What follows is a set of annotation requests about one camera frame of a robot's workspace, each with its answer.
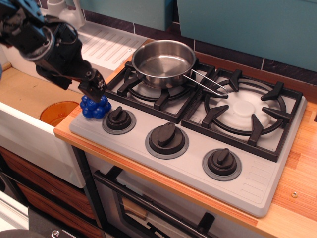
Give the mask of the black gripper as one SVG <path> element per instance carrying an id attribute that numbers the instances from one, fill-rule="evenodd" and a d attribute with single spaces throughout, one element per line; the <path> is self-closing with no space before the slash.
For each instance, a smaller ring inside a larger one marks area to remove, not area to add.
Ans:
<path id="1" fill-rule="evenodd" d="M 107 85 L 103 76 L 83 60 L 82 42 L 76 28 L 51 15 L 45 16 L 43 30 L 52 34 L 49 51 L 36 62 L 39 75 L 66 90 L 73 80 L 78 89 L 94 102 L 100 102 Z"/>

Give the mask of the black blue robot arm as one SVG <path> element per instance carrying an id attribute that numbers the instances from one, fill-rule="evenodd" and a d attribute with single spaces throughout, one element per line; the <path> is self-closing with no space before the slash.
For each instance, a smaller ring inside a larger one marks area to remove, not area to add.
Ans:
<path id="1" fill-rule="evenodd" d="M 99 102 L 107 85 L 102 75 L 83 60 L 76 28 L 52 15 L 42 15 L 33 0 L 0 2 L 0 42 L 15 47 L 36 65 L 37 74 L 66 90 L 72 81 L 79 90 Z"/>

